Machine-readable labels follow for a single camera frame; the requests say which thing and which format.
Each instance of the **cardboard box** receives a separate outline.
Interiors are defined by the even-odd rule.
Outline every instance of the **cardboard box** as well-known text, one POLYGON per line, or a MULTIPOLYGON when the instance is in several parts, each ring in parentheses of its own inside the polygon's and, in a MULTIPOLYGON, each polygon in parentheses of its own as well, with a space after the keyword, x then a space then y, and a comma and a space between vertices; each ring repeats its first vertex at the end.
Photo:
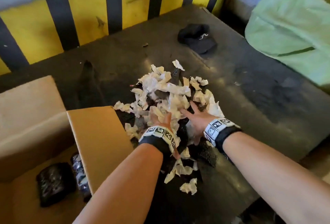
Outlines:
POLYGON ((72 223, 79 191, 41 208, 36 175, 77 149, 93 194, 133 147, 111 106, 67 112, 51 76, 0 94, 1 223, 72 223))

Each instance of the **green plastic sack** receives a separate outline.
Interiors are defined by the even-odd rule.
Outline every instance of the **green plastic sack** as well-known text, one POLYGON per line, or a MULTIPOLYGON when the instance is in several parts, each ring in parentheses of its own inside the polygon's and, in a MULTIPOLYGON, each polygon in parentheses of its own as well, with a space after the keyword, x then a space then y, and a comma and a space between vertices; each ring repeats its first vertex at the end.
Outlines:
POLYGON ((330 4, 326 1, 261 0, 252 11, 245 37, 256 50, 328 90, 330 4))

